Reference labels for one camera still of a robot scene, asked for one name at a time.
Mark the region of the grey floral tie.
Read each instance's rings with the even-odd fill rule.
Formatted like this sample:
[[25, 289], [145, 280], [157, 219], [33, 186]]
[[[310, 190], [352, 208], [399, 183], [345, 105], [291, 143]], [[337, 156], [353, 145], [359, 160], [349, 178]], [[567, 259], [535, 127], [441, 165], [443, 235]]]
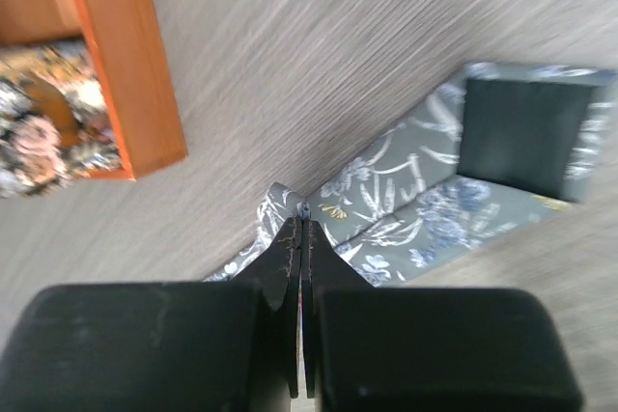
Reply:
[[581, 203], [616, 101], [613, 70], [468, 63], [312, 194], [273, 184], [254, 241], [213, 279], [300, 217], [371, 285], [407, 283]]

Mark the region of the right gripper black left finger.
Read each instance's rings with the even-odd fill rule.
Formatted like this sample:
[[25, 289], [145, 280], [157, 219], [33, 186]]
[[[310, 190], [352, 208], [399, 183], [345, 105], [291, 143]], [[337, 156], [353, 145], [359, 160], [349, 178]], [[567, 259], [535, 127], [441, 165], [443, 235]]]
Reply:
[[287, 411], [298, 395], [302, 223], [227, 282], [65, 285], [24, 308], [5, 411]]

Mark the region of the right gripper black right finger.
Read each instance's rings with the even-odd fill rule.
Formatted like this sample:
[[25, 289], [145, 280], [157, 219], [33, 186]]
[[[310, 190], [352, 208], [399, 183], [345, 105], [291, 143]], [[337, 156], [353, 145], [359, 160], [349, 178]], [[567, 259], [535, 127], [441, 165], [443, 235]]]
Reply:
[[321, 411], [579, 411], [541, 301], [517, 288], [376, 288], [305, 221], [306, 392]]

